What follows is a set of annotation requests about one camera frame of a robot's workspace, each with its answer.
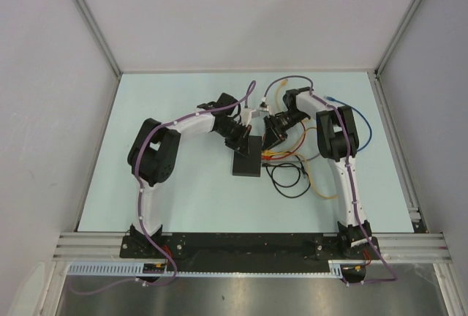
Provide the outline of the black network switch box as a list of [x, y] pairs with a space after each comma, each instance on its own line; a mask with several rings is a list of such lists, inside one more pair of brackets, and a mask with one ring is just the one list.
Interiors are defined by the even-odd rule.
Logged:
[[232, 175], [259, 178], [262, 167], [261, 157], [262, 137], [249, 136], [247, 155], [234, 153]]

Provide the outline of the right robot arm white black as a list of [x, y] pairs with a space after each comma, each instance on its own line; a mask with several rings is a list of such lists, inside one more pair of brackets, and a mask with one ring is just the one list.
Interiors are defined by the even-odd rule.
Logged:
[[320, 156], [328, 161], [339, 207], [337, 249], [354, 258], [363, 249], [378, 253], [377, 240], [360, 200], [356, 174], [358, 131], [351, 107], [336, 107], [311, 89], [292, 89], [283, 97], [286, 111], [263, 117], [263, 149], [271, 150], [287, 139], [287, 131], [305, 118], [314, 119]]

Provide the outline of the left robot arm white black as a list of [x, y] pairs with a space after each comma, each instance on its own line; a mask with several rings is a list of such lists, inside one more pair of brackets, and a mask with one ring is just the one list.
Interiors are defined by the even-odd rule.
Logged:
[[142, 123], [127, 162], [139, 185], [131, 234], [138, 236], [135, 246], [144, 256], [153, 257], [162, 248], [158, 237], [162, 220], [156, 213], [156, 192], [172, 175], [182, 143], [215, 132], [224, 138], [226, 147], [242, 157], [249, 155], [252, 125], [234, 114], [240, 104], [233, 96], [223, 93], [218, 100], [200, 104], [193, 113], [174, 121], [162, 123], [148, 118]]

